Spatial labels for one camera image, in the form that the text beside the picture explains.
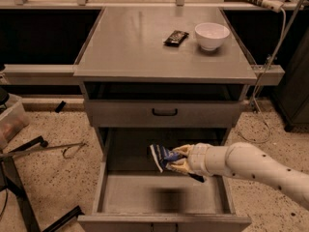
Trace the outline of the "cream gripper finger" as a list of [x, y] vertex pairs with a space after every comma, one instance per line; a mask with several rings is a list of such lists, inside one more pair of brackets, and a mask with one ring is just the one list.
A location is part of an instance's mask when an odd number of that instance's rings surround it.
[[173, 152], [178, 154], [181, 158], [187, 158], [190, 155], [192, 149], [193, 149], [192, 145], [185, 144], [180, 147], [174, 148]]
[[183, 164], [171, 164], [171, 168], [173, 171], [182, 173], [183, 175], [189, 175], [193, 173], [192, 169], [186, 162]]

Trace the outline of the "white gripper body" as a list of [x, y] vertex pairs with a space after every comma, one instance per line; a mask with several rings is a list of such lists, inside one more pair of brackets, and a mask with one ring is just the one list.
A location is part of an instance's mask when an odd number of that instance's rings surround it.
[[211, 145], [205, 143], [198, 143], [189, 147], [187, 162], [194, 174], [199, 176], [211, 176], [206, 165], [209, 148], [211, 148]]

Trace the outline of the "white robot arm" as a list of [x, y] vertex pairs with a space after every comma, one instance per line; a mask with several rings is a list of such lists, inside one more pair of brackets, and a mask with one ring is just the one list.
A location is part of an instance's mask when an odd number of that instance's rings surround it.
[[182, 174], [224, 176], [259, 182], [281, 191], [309, 210], [309, 176], [285, 166], [256, 146], [238, 142], [230, 146], [198, 143], [174, 149], [184, 159], [170, 164]]

